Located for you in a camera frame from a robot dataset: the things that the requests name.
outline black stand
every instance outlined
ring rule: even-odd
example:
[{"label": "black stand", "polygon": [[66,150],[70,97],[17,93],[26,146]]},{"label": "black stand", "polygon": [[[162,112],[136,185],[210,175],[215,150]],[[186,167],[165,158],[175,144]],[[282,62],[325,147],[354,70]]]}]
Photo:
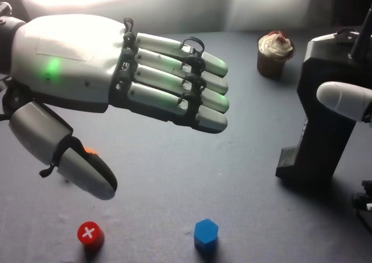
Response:
[{"label": "black stand", "polygon": [[316,92],[327,81],[372,89],[371,34],[370,9],[358,36],[343,30],[334,38],[309,42],[297,88],[307,120],[299,144],[282,149],[277,177],[314,188],[330,183],[355,122],[323,106]]}]

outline blue hexagonal prism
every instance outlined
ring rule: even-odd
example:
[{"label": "blue hexagonal prism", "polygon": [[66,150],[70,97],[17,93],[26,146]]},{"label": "blue hexagonal prism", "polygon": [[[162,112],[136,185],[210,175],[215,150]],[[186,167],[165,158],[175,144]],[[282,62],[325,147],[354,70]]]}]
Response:
[{"label": "blue hexagonal prism", "polygon": [[217,245],[219,226],[209,218],[195,225],[194,243],[198,250],[204,253],[212,252]]}]

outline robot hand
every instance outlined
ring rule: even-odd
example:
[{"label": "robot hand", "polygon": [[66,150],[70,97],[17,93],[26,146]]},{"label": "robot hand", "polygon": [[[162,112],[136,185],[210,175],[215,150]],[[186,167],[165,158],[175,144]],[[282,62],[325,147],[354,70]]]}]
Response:
[{"label": "robot hand", "polygon": [[360,86],[325,82],[316,94],[320,103],[353,121],[371,122],[372,90]]},{"label": "robot hand", "polygon": [[100,199],[115,195],[109,167],[86,152],[72,128],[43,103],[103,113],[108,105],[211,133],[228,110],[226,64],[202,50],[100,16],[56,15],[25,24],[1,16],[0,81],[4,115],[22,145]]}]

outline table surface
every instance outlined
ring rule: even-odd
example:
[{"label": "table surface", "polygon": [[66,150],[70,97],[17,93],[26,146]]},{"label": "table surface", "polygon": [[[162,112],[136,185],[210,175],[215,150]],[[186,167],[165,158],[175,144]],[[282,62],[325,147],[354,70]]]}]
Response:
[{"label": "table surface", "polygon": [[[119,187],[109,201],[56,172],[41,179],[45,166],[1,122],[0,262],[199,263],[193,232],[205,218],[220,228],[216,263],[370,262],[371,236],[350,206],[371,177],[368,125],[356,125],[328,193],[296,192],[275,177],[281,148],[298,143],[305,120],[296,84],[307,42],[328,33],[289,32],[296,54],[281,82],[257,72],[259,33],[194,34],[229,66],[228,127],[218,135],[114,107],[54,107],[114,171]],[[76,236],[90,220],[106,235],[95,257]]]}]

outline white backdrop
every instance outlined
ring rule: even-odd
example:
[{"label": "white backdrop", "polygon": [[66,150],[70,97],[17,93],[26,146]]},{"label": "white backdrop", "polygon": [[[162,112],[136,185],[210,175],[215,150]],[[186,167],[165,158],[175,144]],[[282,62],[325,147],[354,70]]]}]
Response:
[{"label": "white backdrop", "polygon": [[331,0],[23,0],[31,18],[89,13],[135,20],[145,33],[329,26]]}]

